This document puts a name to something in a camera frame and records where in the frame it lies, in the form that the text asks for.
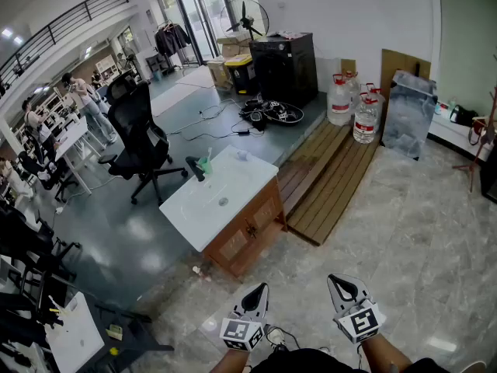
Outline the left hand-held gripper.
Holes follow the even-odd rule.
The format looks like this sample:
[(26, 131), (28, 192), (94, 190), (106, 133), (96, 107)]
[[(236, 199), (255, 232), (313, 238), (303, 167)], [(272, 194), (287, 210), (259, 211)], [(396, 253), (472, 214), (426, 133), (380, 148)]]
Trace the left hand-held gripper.
[(220, 339), (232, 350), (254, 350), (266, 334), (269, 285), (251, 286), (227, 318), (223, 318)]

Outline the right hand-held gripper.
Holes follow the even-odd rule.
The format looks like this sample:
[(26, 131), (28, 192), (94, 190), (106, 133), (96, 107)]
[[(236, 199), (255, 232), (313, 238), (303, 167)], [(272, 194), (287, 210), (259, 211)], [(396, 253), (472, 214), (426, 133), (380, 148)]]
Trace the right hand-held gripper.
[(327, 285), (336, 311), (334, 321), (351, 343), (362, 343), (380, 332), (387, 317), (376, 302), (365, 299), (367, 289), (359, 278), (329, 274)]

